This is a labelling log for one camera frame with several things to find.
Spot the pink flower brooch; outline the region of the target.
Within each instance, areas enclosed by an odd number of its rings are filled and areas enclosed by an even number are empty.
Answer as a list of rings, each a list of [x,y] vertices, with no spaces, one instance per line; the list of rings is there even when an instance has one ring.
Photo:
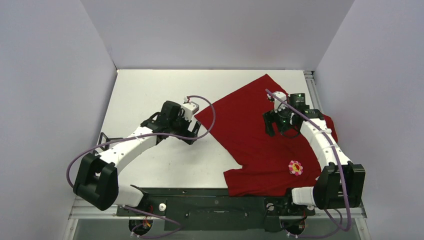
[[[304,167],[297,160],[291,160],[288,164],[289,173],[291,175],[300,176],[303,174]]]

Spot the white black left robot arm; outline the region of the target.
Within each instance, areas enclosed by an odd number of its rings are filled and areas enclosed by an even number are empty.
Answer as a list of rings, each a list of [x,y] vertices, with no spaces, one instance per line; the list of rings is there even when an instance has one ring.
[[[117,144],[98,154],[89,152],[80,162],[73,192],[104,211],[112,205],[128,205],[136,215],[149,209],[149,201],[141,188],[121,183],[119,174],[146,150],[158,145],[169,135],[176,135],[185,143],[195,142],[200,129],[196,121],[192,130],[189,126],[199,110],[195,102],[178,104],[167,100],[159,112],[143,121],[128,140],[118,139]]]

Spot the aluminium frame rail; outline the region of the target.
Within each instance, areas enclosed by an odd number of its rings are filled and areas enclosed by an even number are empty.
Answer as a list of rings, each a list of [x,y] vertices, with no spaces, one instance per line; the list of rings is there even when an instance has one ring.
[[[118,215],[118,210],[121,210],[121,206],[118,205],[112,205],[106,210],[99,210],[95,206],[91,205],[84,199],[80,197],[76,197],[73,202],[73,206],[71,208],[69,218],[68,219],[128,219],[128,220],[141,220],[142,215],[137,213],[123,213],[123,215]],[[315,215],[308,216],[312,219],[328,219],[328,215],[325,213],[324,210],[319,210],[317,208],[315,210]],[[347,211],[345,209],[339,209],[339,211],[342,214],[342,218],[345,220],[347,218]],[[335,219],[338,218],[338,214],[335,210],[330,209],[328,212],[333,216]],[[358,208],[351,208],[350,209],[351,218],[352,219],[367,219],[367,213],[363,206]]]

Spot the right side aluminium rail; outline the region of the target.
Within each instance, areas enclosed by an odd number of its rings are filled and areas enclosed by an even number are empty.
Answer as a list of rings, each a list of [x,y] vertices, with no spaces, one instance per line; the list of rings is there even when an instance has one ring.
[[[316,88],[314,71],[305,70],[303,71],[303,75],[306,81],[306,85],[309,91],[309,95],[310,95],[313,107],[315,109],[320,110],[323,113],[322,104],[321,104],[321,101],[317,92],[317,88]]]

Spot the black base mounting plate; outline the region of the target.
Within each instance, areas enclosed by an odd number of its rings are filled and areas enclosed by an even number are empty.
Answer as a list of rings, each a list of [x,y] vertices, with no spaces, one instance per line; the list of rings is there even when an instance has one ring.
[[[136,209],[171,219],[164,224],[166,231],[176,230],[176,223],[185,231],[300,231],[306,219],[316,214],[313,207],[295,205],[290,194],[231,197],[226,188],[144,188],[142,192]]]

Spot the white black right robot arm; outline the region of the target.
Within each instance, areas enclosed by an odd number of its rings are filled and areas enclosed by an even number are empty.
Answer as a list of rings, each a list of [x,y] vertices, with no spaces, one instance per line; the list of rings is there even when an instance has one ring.
[[[302,205],[321,210],[358,208],[366,171],[343,153],[321,111],[306,104],[304,93],[286,95],[268,90],[267,98],[274,107],[262,115],[265,132],[273,137],[275,131],[281,135],[297,131],[307,140],[321,168],[314,186],[295,187],[282,199],[283,209],[294,214]]]

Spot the red t-shirt garment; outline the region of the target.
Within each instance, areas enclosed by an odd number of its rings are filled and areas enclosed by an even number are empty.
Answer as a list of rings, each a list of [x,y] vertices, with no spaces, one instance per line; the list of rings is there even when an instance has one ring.
[[[263,114],[273,109],[267,90],[282,91],[282,87],[264,75],[195,116],[240,165],[223,173],[231,197],[284,196],[288,189],[314,186],[321,174],[303,136],[265,133]],[[301,163],[302,175],[289,173],[290,161]]]

